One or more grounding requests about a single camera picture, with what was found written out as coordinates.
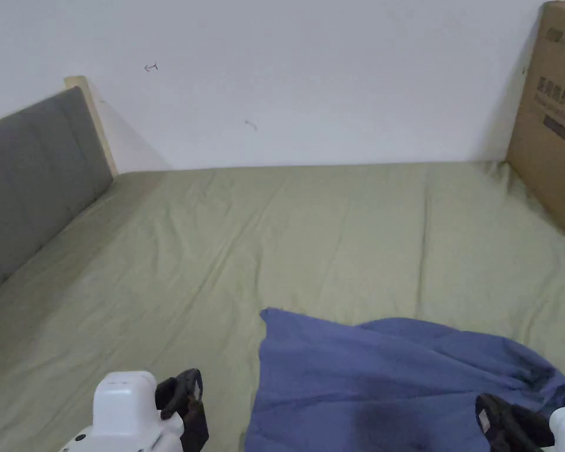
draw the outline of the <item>gray upholstered headboard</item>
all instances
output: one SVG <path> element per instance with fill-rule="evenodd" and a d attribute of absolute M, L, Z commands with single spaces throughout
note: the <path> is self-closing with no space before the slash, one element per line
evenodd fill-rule
<path fill-rule="evenodd" d="M 79 87 L 0 119 L 0 284 L 111 182 Z"/>

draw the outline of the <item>mattress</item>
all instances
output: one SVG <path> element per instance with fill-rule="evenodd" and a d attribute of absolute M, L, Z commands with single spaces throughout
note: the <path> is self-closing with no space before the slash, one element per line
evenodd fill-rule
<path fill-rule="evenodd" d="M 201 369 L 242 450 L 265 307 L 500 334 L 565 373 L 565 235 L 503 164 L 118 176 L 0 287 L 0 450 L 54 450 L 115 370 Z"/>

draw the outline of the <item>wooden headboard frame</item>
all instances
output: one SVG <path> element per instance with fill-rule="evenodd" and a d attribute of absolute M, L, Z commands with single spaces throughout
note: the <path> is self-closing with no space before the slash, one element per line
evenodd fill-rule
<path fill-rule="evenodd" d="M 86 104 L 88 104 L 88 109 L 90 110 L 90 116 L 92 117 L 92 122 L 95 124 L 97 129 L 99 140 L 101 141 L 102 149 L 105 152 L 105 158 L 107 159 L 107 164 L 111 170 L 111 174 L 116 176 L 118 174 L 117 167 L 115 166 L 115 160 L 111 154 L 111 147 L 107 141 L 107 136 L 105 135 L 105 129 L 102 126 L 101 117 L 98 114 L 97 105 L 95 103 L 95 95 L 92 94 L 92 86 L 87 78 L 83 75 L 74 75 L 71 77 L 65 77 L 65 87 L 67 89 L 78 86 L 84 98 L 86 99 Z"/>

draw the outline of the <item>wrinkled sheet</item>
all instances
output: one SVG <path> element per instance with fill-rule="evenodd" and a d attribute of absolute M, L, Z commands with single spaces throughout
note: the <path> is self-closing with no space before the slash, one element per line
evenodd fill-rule
<path fill-rule="evenodd" d="M 278 309 L 261 317 L 247 452 L 488 452 L 480 394 L 547 418 L 565 406 L 565 377 L 501 336 L 414 319 L 353 327 Z"/>
<path fill-rule="evenodd" d="M 125 174 L 0 287 L 0 450 L 59 448 L 110 371 L 199 368 L 242 448 L 259 312 L 503 335 L 565 375 L 565 236 L 505 165 Z"/>

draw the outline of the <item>blue cloth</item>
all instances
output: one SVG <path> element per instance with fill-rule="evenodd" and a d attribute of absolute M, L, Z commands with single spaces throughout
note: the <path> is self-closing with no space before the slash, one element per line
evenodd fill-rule
<path fill-rule="evenodd" d="M 565 406 L 565 377 L 504 337 L 399 318 L 349 327 L 272 308 L 261 317 L 247 452 L 488 452 L 479 394 L 546 416 Z"/>

